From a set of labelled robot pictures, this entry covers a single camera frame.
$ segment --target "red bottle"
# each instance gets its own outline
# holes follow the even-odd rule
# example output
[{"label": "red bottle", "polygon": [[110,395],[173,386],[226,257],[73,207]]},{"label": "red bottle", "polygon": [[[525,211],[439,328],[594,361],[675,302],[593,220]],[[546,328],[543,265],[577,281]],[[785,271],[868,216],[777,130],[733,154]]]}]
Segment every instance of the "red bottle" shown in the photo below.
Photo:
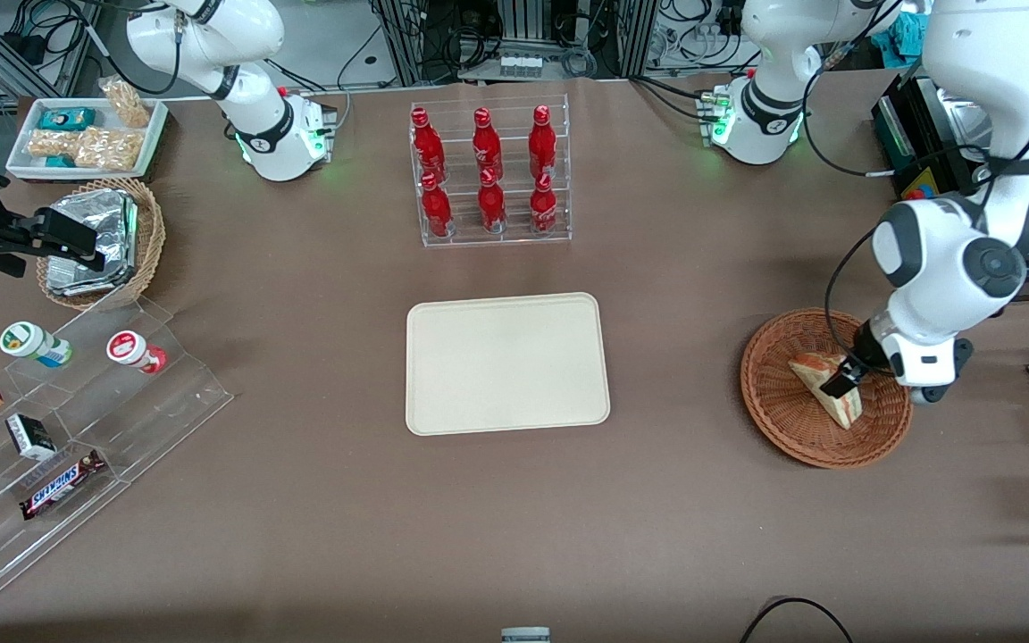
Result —
[{"label": "red bottle", "polygon": [[555,128],[551,127],[551,107],[539,105],[534,109],[534,127],[531,129],[531,177],[538,179],[542,172],[555,175]]},{"label": "red bottle", "polygon": [[412,123],[416,127],[416,150],[420,153],[420,167],[424,172],[436,175],[440,184],[447,180],[447,157],[442,151],[442,140],[436,128],[431,127],[428,110],[416,107],[412,110]]},{"label": "red bottle", "polygon": [[559,200],[555,199],[555,191],[551,189],[551,175],[539,174],[538,180],[534,183],[534,193],[531,194],[531,230],[538,235],[546,235],[554,230],[555,222],[559,218],[555,214],[555,208]]},{"label": "red bottle", "polygon": [[478,171],[495,171],[495,180],[503,179],[503,154],[498,145],[498,132],[491,126],[491,111],[487,107],[474,110],[474,160]]},{"label": "red bottle", "polygon": [[424,172],[420,179],[423,184],[423,214],[428,217],[428,228],[436,237],[451,237],[455,233],[455,222],[451,217],[451,200],[439,186],[433,172]]},{"label": "red bottle", "polygon": [[478,173],[478,212],[483,213],[483,227],[491,235],[501,234],[506,228],[506,199],[503,188],[498,186],[495,171],[487,168]]}]

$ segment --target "acrylic bottle rack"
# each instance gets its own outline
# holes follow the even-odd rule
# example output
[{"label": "acrylic bottle rack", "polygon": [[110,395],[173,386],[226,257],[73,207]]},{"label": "acrylic bottle rack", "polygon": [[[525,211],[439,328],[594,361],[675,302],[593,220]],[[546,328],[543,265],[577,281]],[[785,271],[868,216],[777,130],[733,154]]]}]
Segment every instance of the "acrylic bottle rack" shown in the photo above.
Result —
[{"label": "acrylic bottle rack", "polygon": [[[55,335],[73,346],[60,369],[16,359],[0,373],[0,591],[63,538],[105,507],[161,457],[233,399],[205,363],[185,353],[169,330],[164,309],[115,292],[72,319]],[[169,357],[151,376],[112,362],[106,342],[131,329]],[[24,459],[5,418],[40,420],[57,455]],[[24,521],[20,502],[92,450],[107,463],[70,496]]]},{"label": "acrylic bottle rack", "polygon": [[[539,236],[531,230],[531,194],[534,180],[531,176],[531,128],[534,126],[534,107],[551,107],[551,122],[555,128],[556,158],[554,191],[559,201],[557,222],[551,235]],[[531,243],[537,241],[570,241],[574,235],[574,208],[571,199],[571,110],[565,94],[538,98],[477,98],[466,101],[431,101],[413,103],[424,107],[442,139],[447,163],[447,182],[443,190],[450,199],[450,209],[455,221],[455,233],[440,238],[432,235],[423,216],[423,174],[416,146],[411,142],[416,136],[412,127],[409,146],[412,150],[412,172],[416,179],[416,204],[420,214],[420,233],[426,247],[476,246],[505,243]],[[498,184],[506,201],[506,228],[491,235],[483,227],[478,212],[478,170],[474,160],[474,110],[487,107],[491,122],[498,132],[502,146],[503,178]]]}]

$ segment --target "round wicker basket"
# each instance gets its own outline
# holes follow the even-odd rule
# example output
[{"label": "round wicker basket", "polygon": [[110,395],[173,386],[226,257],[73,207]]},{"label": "round wicker basket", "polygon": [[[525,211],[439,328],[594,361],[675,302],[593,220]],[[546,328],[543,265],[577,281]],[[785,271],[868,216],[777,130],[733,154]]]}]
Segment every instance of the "round wicker basket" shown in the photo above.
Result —
[{"label": "round wicker basket", "polygon": [[[861,322],[832,313],[836,331],[852,337]],[[863,467],[891,453],[911,424],[911,398],[894,379],[866,376],[863,414],[841,428],[788,366],[793,355],[842,354],[821,308],[793,310],[756,330],[741,358],[741,394],[756,427],[789,456],[825,469]]]},{"label": "round wicker basket", "polygon": [[[153,274],[156,273],[156,264],[161,259],[161,248],[165,247],[165,220],[161,217],[161,208],[153,198],[153,192],[137,179],[91,180],[90,183],[74,190],[73,193],[104,190],[107,187],[114,188],[114,190],[126,190],[138,203],[138,273],[118,290],[121,294],[115,295],[123,301],[132,301],[148,288],[150,280],[153,280]],[[55,295],[45,287],[45,273],[48,266],[49,260],[41,257],[37,260],[37,270],[34,274],[37,277],[37,287],[41,288],[42,293],[55,303],[75,310],[86,310],[99,298],[109,294],[107,292],[90,293],[70,297]]]}]

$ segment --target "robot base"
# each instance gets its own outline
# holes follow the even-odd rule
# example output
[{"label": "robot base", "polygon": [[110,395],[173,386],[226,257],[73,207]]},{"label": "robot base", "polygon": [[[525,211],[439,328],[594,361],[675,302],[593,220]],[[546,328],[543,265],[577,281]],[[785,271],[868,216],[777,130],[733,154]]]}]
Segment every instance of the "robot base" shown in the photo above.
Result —
[{"label": "robot base", "polygon": [[[718,84],[712,93],[712,102],[698,99],[698,114],[703,118],[718,118],[717,122],[702,122],[701,137],[706,147],[718,146],[733,158],[749,165],[767,165],[784,155],[789,144],[801,134],[804,114],[796,118],[792,132],[765,134],[748,116],[741,105],[741,92],[748,78],[735,78],[731,84]],[[781,121],[788,127],[787,121]]]},{"label": "robot base", "polygon": [[249,150],[241,136],[237,138],[245,162],[269,180],[296,179],[318,164],[330,162],[335,142],[335,110],[329,107],[325,112],[319,103],[303,97],[285,99],[293,109],[293,124],[273,151]]}]

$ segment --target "brown table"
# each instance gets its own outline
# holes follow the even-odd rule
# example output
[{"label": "brown table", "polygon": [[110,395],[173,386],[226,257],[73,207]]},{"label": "brown table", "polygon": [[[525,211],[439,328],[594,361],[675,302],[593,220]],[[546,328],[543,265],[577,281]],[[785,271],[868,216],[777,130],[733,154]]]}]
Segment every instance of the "brown table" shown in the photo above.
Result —
[{"label": "brown table", "polygon": [[[868,109],[889,78],[820,83],[826,153],[881,165]],[[559,90],[572,244],[424,249],[411,101]],[[837,174],[804,143],[742,166],[627,82],[355,107],[335,163],[275,184],[221,138],[215,105],[171,106],[148,295],[240,397],[0,594],[0,640],[485,642],[539,623],[559,643],[736,640],[784,594],[824,603],[857,640],[1029,640],[1029,303],[969,333],[961,383],[870,468],[788,460],[741,403],[744,343],[818,305],[889,184]],[[16,182],[3,200],[29,212],[68,191]],[[412,306],[571,290],[601,306],[607,423],[407,431]],[[861,253],[837,305],[866,315],[887,292]],[[70,314],[32,276],[0,276],[0,329]],[[788,606],[755,640],[838,636]]]}]

